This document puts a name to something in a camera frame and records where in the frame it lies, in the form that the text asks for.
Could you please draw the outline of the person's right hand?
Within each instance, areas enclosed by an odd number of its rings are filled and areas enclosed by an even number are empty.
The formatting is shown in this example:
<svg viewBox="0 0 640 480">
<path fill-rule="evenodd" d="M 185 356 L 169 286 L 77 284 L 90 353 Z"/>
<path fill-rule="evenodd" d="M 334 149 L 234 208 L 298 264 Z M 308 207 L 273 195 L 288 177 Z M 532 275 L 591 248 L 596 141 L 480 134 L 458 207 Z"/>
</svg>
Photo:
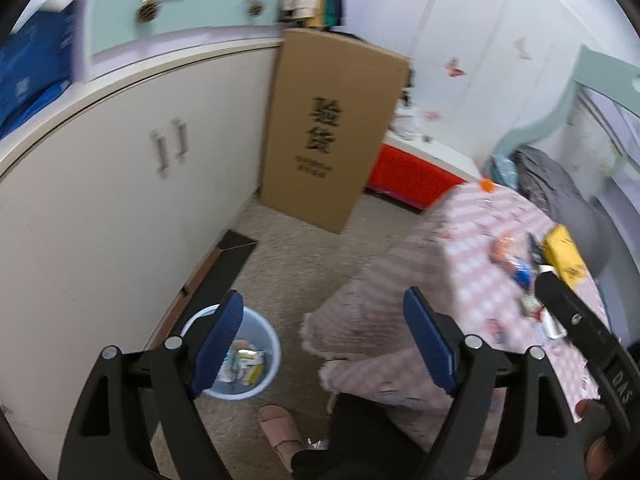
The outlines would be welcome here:
<svg viewBox="0 0 640 480">
<path fill-rule="evenodd" d="M 585 456 L 587 478 L 601 480 L 615 462 L 614 453 L 606 442 L 611 417 L 597 400 L 581 400 L 577 403 L 575 411 L 580 418 L 577 432 Z"/>
</svg>

